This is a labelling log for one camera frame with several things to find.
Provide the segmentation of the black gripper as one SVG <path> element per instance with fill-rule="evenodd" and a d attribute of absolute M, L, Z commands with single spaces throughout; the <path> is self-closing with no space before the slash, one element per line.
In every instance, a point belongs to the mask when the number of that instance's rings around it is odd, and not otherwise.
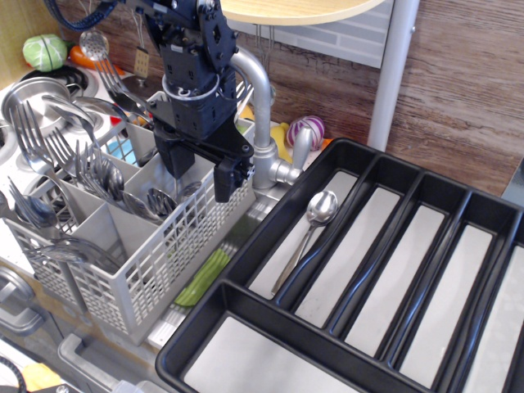
<path fill-rule="evenodd" d="M 214 75 L 202 89 L 186 89 L 162 78 L 166 99 L 149 102 L 155 123 L 155 143 L 173 178 L 195 164 L 195 155 L 216 164 L 215 200 L 229 202 L 254 173 L 253 147 L 237 131 L 237 76 Z"/>

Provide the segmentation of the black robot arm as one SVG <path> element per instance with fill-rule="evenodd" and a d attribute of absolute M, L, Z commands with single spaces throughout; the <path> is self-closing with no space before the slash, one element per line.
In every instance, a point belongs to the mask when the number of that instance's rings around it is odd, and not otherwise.
<path fill-rule="evenodd" d="M 214 163 L 215 200 L 229 201 L 249 177 L 254 153 L 237 131 L 237 34 L 218 1 L 127 1 L 144 16 L 160 53 L 163 102 L 147 109 L 166 169 L 181 178 L 201 156 Z"/>

